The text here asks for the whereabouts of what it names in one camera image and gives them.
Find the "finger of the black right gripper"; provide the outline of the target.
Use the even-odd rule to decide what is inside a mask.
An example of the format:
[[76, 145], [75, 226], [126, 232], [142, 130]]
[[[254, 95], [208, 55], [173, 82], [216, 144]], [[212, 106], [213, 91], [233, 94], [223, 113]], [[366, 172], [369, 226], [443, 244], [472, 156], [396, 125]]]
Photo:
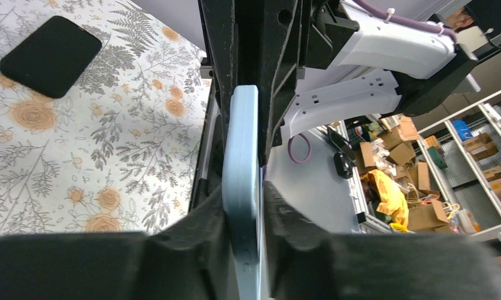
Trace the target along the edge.
[[258, 88], [258, 157], [268, 159], [295, 97], [311, 1], [238, 1], [238, 81]]
[[230, 115], [231, 97], [237, 82], [236, 6], [230, 0], [199, 2], [205, 46], [219, 85], [219, 106]]

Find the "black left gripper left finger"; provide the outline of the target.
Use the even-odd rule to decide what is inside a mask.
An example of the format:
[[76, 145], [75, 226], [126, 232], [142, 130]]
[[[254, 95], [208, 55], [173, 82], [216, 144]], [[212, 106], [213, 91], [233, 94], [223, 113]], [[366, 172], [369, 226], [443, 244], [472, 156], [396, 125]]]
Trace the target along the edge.
[[0, 237], [0, 299], [226, 299], [220, 189], [163, 232]]

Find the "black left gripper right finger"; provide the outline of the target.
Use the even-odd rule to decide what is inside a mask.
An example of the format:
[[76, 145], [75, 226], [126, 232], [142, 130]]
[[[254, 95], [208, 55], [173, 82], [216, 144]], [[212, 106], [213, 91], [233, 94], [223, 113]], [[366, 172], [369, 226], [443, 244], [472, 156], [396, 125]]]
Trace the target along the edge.
[[457, 234], [337, 234], [263, 185], [275, 299], [501, 299], [492, 253]]

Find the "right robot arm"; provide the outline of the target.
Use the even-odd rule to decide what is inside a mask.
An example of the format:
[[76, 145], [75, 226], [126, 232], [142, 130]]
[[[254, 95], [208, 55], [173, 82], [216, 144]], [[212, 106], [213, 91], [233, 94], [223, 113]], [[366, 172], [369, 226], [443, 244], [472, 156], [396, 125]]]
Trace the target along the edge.
[[501, 51], [476, 51], [447, 21], [365, 1], [200, 1], [225, 159], [265, 165], [271, 149], [337, 119], [420, 116]]

